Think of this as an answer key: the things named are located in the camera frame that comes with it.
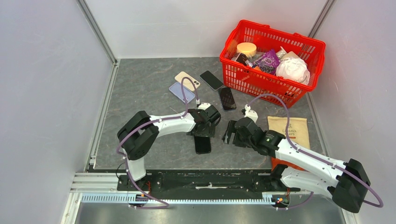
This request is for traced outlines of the dark blue smartphone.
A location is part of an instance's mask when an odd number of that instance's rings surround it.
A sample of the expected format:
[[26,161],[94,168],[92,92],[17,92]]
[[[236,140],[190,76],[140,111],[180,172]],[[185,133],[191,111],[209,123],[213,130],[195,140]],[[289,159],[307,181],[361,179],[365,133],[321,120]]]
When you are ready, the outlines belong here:
[[236,109],[236,103],[229,87],[218,89],[220,102],[224,111],[232,111]]

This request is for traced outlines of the lavender phone case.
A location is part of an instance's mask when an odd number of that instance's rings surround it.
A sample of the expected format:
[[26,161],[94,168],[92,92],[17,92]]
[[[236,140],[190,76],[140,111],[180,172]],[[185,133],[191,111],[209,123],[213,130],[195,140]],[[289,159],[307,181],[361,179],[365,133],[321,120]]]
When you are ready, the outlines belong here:
[[190,103],[196,97],[196,95],[192,91],[184,86],[182,87],[179,82],[175,82],[173,85],[171,85],[169,87],[169,91],[178,99],[180,99],[183,103]]

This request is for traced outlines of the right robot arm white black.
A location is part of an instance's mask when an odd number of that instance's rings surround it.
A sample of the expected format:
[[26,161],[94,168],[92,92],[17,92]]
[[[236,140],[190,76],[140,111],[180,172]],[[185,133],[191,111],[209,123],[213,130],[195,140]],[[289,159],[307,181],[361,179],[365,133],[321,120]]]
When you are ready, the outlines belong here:
[[283,133],[262,130],[248,117],[229,121],[223,141],[286,161],[288,164],[277,164],[271,172],[269,184],[276,191],[286,187],[305,189],[332,199],[352,213],[358,213],[365,201],[371,183],[363,165],[355,159],[344,162],[318,154],[289,141]]

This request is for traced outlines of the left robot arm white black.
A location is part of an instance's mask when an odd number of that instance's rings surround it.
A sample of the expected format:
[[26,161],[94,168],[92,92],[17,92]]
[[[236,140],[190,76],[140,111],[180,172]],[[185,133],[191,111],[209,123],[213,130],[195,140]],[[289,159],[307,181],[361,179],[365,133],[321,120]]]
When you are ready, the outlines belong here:
[[174,133],[213,138],[220,121],[220,112],[209,103],[201,103],[196,109],[166,116],[137,112],[117,133],[120,143],[116,152],[126,160],[128,184],[137,191],[145,188],[147,179],[144,156],[157,138]]

